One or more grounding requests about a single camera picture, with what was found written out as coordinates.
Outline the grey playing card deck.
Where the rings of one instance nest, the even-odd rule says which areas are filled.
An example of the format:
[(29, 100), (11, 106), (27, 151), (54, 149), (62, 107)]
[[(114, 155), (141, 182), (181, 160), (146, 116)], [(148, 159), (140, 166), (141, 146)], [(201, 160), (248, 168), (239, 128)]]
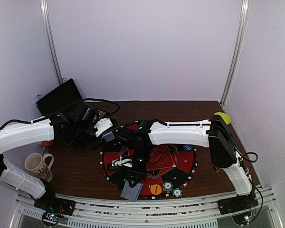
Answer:
[(115, 139), (115, 135), (112, 131), (106, 132), (102, 137), (106, 142), (113, 141)]

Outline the dealt blue-backed card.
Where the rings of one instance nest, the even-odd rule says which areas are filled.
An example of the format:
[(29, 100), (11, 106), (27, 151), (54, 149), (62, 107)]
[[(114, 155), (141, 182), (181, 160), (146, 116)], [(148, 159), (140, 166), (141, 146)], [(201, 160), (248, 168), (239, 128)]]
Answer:
[(135, 201), (136, 197), (135, 187), (130, 187), (129, 182), (126, 181), (124, 183), (120, 197), (127, 199), (129, 201)]
[(143, 184), (139, 183), (134, 187), (130, 187), (128, 183), (125, 183), (123, 191), (121, 193), (121, 197), (129, 200), (129, 201), (137, 201), (140, 192), (143, 188)]

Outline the orange big blind button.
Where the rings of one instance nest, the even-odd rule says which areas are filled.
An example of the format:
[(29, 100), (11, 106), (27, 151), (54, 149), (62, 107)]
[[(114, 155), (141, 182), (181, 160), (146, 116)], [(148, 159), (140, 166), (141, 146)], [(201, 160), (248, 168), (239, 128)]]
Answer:
[(150, 192), (152, 195), (160, 195), (162, 193), (162, 187), (159, 184), (151, 185)]

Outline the green white poker chip stack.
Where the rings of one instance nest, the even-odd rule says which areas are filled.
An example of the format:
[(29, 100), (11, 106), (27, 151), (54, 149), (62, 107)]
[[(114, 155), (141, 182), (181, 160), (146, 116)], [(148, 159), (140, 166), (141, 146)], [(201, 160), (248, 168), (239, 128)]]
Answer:
[(170, 181), (165, 181), (163, 183), (162, 189), (165, 192), (169, 193), (169, 192), (171, 192), (173, 190), (173, 184)]

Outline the teal white poker chip stack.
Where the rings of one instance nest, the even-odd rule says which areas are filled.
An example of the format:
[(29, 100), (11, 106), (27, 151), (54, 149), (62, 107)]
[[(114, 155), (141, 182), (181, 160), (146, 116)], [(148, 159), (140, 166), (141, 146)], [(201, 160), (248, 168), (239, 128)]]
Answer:
[(175, 188), (173, 191), (172, 191), (172, 194), (174, 197), (176, 198), (180, 198), (182, 196), (182, 189), (180, 188)]

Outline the black poker chip case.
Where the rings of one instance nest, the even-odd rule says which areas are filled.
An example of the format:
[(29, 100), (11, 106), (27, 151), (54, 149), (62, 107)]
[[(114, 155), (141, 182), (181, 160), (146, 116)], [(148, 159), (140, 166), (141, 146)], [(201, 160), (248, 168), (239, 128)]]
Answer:
[(64, 140), (67, 145), (82, 147), (83, 130), (94, 125), (103, 118), (110, 118), (113, 126), (116, 120), (108, 111), (97, 109), (86, 103), (74, 80), (69, 79), (43, 96), (36, 105), (45, 117), (54, 125), (54, 138)]

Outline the blue small blind button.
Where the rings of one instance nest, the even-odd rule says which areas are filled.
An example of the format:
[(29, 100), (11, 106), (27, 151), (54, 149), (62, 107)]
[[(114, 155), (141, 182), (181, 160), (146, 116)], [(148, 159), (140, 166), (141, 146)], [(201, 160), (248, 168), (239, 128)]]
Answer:
[(192, 145), (184, 145), (183, 146), (184, 151), (186, 152), (191, 152), (193, 150), (193, 146)]

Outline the red black triangular token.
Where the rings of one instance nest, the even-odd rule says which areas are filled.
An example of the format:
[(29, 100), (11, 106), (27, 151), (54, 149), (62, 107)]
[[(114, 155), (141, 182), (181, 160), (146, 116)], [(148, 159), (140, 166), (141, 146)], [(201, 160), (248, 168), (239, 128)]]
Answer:
[(221, 168), (218, 168), (217, 166), (213, 165), (213, 168), (214, 168), (216, 174), (218, 174), (221, 171)]

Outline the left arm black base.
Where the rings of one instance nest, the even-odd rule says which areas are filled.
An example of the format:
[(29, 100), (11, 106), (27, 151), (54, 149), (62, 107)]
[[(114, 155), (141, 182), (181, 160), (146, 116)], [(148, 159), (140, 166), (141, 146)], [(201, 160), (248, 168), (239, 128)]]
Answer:
[(57, 197), (42, 197), (40, 199), (31, 198), (34, 200), (34, 206), (36, 208), (59, 216), (72, 216), (76, 205), (73, 200)]

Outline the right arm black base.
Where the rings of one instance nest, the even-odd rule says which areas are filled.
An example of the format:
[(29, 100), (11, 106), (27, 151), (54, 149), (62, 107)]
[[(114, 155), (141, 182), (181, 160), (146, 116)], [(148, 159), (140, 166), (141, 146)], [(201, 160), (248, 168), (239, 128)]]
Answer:
[(258, 200), (254, 193), (244, 196), (235, 196), (218, 201), (218, 209), (221, 215), (235, 213), (238, 211), (250, 209), (251, 206), (258, 206)]

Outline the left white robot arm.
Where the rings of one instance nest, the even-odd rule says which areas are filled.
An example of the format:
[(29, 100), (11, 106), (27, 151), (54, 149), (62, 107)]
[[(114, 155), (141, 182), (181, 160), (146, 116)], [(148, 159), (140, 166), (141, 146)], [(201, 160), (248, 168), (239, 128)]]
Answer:
[(26, 192), (54, 211), (59, 206), (47, 180), (33, 177), (4, 158), (4, 153), (23, 146), (62, 139), (79, 146), (98, 147), (117, 121), (102, 110), (81, 104), (63, 114), (56, 112), (31, 121), (10, 120), (0, 126), (0, 181)]

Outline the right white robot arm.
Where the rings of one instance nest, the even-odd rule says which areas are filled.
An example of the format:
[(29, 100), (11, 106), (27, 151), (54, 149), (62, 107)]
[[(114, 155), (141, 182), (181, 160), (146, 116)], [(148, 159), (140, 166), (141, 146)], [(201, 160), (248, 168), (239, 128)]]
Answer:
[(138, 122), (135, 130), (117, 130), (119, 144), (134, 150), (131, 158), (119, 158), (113, 167), (126, 167), (130, 187), (136, 186), (147, 175), (146, 166), (151, 150), (163, 144), (183, 144), (209, 148), (211, 163), (221, 168), (233, 184), (237, 196), (234, 206), (245, 209), (254, 196), (254, 184), (244, 160), (252, 162), (236, 146), (228, 125), (219, 115), (196, 122), (165, 122), (159, 119)]

